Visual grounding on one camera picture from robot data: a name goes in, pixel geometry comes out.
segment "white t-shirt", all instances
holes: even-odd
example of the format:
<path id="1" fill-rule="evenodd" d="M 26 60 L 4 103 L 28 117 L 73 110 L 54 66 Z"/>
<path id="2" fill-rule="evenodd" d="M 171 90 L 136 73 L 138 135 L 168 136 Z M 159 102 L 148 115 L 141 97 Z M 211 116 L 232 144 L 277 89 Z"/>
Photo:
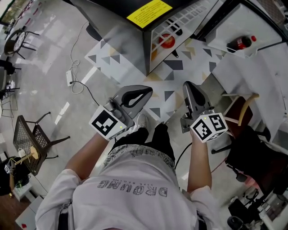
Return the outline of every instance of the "white t-shirt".
<path id="1" fill-rule="evenodd" d="M 210 188 L 186 198 L 165 154 L 124 145 L 110 153 L 105 165 L 97 177 L 83 183 L 65 169 L 38 209 L 37 229 L 57 229 L 60 209 L 71 200 L 76 230 L 192 230 L 198 229 L 199 216 L 208 230 L 221 229 Z"/>

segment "white cable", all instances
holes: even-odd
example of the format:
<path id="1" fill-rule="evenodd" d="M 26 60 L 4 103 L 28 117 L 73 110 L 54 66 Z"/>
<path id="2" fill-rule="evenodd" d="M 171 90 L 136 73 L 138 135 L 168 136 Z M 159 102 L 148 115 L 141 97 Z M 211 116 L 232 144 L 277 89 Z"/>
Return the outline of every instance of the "white cable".
<path id="1" fill-rule="evenodd" d="M 80 29 L 80 31 L 79 31 L 77 40 L 76 40 L 76 42 L 74 43 L 74 45 L 72 46 L 72 49 L 71 49 L 71 52 L 70 52 L 70 59 L 71 59 L 72 64 L 71 64 L 71 67 L 70 67 L 69 70 L 71 70 L 72 81 L 79 81 L 78 78 L 77 78 L 77 68 L 78 68 L 78 66 L 80 65 L 80 60 L 76 59 L 75 61 L 73 61 L 73 59 L 72 59 L 72 51 L 73 51 L 74 46 L 76 45 L 77 41 L 79 40 L 79 37 L 80 37 L 81 31 L 82 31 L 82 28 L 84 27 L 84 25 L 85 25 L 86 23 L 87 23 L 87 22 L 85 22 L 85 23 L 82 25 L 82 27 L 81 27 L 81 29 Z M 72 83 L 72 87 L 71 87 L 72 93 L 73 93 L 73 94 L 80 94 L 80 93 L 82 93 L 83 90 L 84 90 L 84 86 L 83 86 L 82 84 L 80 84 L 81 87 L 82 87 L 82 90 L 81 90 L 81 91 L 79 91 L 79 92 L 77 92 L 77 93 L 73 91 L 73 87 L 74 87 L 75 83 L 76 83 L 76 82 L 73 82 L 73 83 Z"/>

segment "yellow warning label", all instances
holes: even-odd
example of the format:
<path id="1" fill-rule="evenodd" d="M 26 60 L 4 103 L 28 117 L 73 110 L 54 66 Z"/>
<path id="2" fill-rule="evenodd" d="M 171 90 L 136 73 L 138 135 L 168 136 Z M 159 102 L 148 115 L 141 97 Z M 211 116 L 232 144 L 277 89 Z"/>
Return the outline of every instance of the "yellow warning label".
<path id="1" fill-rule="evenodd" d="M 144 28 L 170 9 L 172 9 L 172 7 L 161 0 L 152 0 L 130 14 L 127 19 Z"/>

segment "bottle cap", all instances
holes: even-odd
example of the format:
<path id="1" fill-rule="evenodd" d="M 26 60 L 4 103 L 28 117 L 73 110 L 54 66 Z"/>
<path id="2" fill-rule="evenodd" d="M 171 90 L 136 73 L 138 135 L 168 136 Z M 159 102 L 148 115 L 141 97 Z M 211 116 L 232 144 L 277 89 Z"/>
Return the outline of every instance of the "bottle cap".
<path id="1" fill-rule="evenodd" d="M 252 40 L 252 41 L 257 41 L 257 38 L 256 38 L 255 36 L 252 36 L 252 37 L 251 37 L 251 40 Z"/>

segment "gray floor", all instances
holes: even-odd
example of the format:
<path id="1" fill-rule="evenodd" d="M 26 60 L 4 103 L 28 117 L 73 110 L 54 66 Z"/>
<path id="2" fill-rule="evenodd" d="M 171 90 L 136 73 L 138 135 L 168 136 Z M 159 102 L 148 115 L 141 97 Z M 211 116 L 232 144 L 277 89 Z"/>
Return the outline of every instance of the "gray floor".
<path id="1" fill-rule="evenodd" d="M 46 190 L 52 186 L 53 181 L 64 169 L 67 161 L 95 134 L 88 122 L 97 108 L 96 104 L 86 89 L 78 95 L 73 94 L 66 81 L 66 71 L 71 67 L 70 51 L 81 26 L 85 22 L 86 19 L 76 8 L 63 1 L 52 0 L 45 6 L 45 10 L 37 21 L 28 28 L 30 31 L 41 34 L 40 37 L 30 36 L 26 40 L 36 47 L 37 52 L 21 50 L 21 54 L 26 60 L 17 55 L 11 58 L 11 62 L 22 68 L 12 76 L 17 86 L 21 88 L 16 94 L 18 111 L 14 111 L 13 126 L 15 127 L 18 115 L 23 115 L 27 120 L 35 121 L 44 113 L 51 111 L 51 115 L 45 117 L 40 123 L 47 136 L 51 140 L 71 136 L 71 139 L 52 147 L 48 156 L 59 155 L 59 158 L 47 159 L 37 175 L 37 179 Z M 79 59 L 81 62 L 77 69 L 79 80 L 82 80 L 92 68 L 84 56 L 97 43 L 87 34 L 85 28 L 86 26 L 84 26 L 72 54 L 74 60 Z M 107 98 L 113 96 L 118 90 L 117 86 L 100 71 L 96 71 L 86 84 L 99 104 L 104 104 Z M 230 101 L 221 97 L 223 89 L 213 76 L 209 76 L 201 87 L 207 92 L 211 103 L 216 107 L 216 111 L 224 111 L 229 105 Z M 15 100 L 13 100 L 12 107 L 15 108 L 15 106 Z M 180 127 L 180 117 L 185 112 L 183 105 L 168 122 L 171 145 L 176 159 L 191 142 L 189 133 L 182 134 Z M 149 115 L 148 118 L 149 129 L 151 130 L 148 139 L 151 139 L 156 121 Z M 2 117 L 0 119 L 0 130 L 5 139 L 3 149 L 7 150 L 10 156 L 17 155 L 18 153 L 13 146 L 10 118 Z M 217 140 L 208 143 L 211 170 L 214 170 L 228 154 L 226 151 L 211 155 L 211 149 L 218 149 L 229 142 L 229 136 L 224 134 Z M 97 175 L 113 143 L 113 141 L 109 143 L 92 175 Z M 183 155 L 176 171 L 181 188 L 187 186 L 190 149 Z M 225 225 L 229 216 L 227 203 L 231 197 L 244 190 L 245 186 L 236 181 L 235 174 L 225 164 L 217 168 L 212 177 L 212 192 L 221 207 L 220 215 L 223 225 Z M 38 194 L 45 195 L 45 190 L 34 177 L 31 177 L 31 182 Z"/>

